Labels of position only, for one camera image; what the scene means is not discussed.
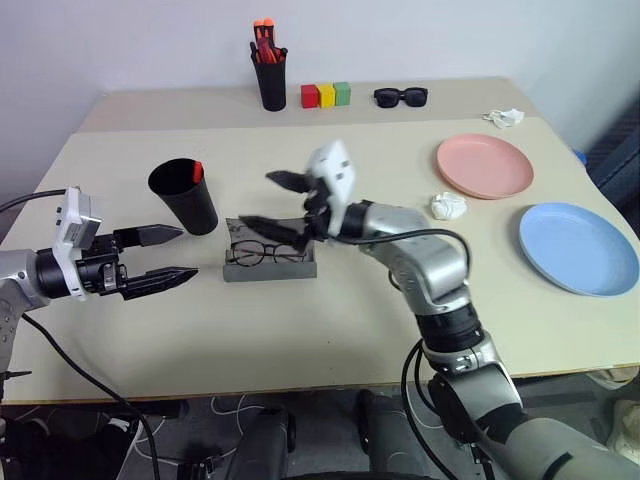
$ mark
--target pink plate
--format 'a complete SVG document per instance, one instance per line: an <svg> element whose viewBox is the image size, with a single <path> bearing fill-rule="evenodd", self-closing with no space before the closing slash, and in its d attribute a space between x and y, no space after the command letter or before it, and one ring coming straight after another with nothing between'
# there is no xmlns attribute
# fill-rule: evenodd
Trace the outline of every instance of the pink plate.
<svg viewBox="0 0 640 480"><path fill-rule="evenodd" d="M510 197L533 182L533 167L525 154L489 135L451 137L440 144L436 158L449 183L478 198Z"/></svg>

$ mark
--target white wall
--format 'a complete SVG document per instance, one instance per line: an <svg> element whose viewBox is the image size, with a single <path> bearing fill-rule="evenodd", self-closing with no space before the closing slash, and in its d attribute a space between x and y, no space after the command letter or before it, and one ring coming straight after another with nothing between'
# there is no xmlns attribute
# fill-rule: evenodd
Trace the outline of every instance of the white wall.
<svg viewBox="0 0 640 480"><path fill-rule="evenodd" d="M35 188L100 91L253 82L262 16L290 83L506 76L577 148L640 81L638 0L2 0L0 201Z"/></svg>

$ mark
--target black cup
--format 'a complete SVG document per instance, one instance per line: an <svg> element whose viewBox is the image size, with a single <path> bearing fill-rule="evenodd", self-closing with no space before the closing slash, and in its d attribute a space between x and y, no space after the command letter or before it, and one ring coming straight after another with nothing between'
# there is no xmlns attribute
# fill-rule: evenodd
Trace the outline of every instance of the black cup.
<svg viewBox="0 0 640 480"><path fill-rule="evenodd" d="M176 158L156 167L149 175L149 188L158 195L192 235L206 235L218 225L207 182L194 181L196 161Z"/></svg>
<svg viewBox="0 0 640 480"><path fill-rule="evenodd" d="M270 112L282 110L287 105L284 81L285 63L286 58L278 63L256 63L255 60L253 61L258 77L262 106Z"/></svg>

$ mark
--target green block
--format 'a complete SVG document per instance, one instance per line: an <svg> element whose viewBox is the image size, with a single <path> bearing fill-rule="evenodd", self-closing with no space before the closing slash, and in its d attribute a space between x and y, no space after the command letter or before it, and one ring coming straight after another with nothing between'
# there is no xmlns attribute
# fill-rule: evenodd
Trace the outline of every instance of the green block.
<svg viewBox="0 0 640 480"><path fill-rule="evenodd" d="M349 105L351 101L351 86L348 82L338 82L333 84L336 91L336 107Z"/></svg>

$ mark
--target blue plate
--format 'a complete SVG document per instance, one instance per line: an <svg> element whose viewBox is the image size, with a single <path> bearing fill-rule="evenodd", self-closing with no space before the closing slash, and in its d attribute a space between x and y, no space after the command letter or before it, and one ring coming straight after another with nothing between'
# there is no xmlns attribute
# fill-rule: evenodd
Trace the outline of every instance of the blue plate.
<svg viewBox="0 0 640 480"><path fill-rule="evenodd" d="M568 203L543 203L520 221L520 244L540 273L570 292L622 295L638 281L638 256L604 218Z"/></svg>

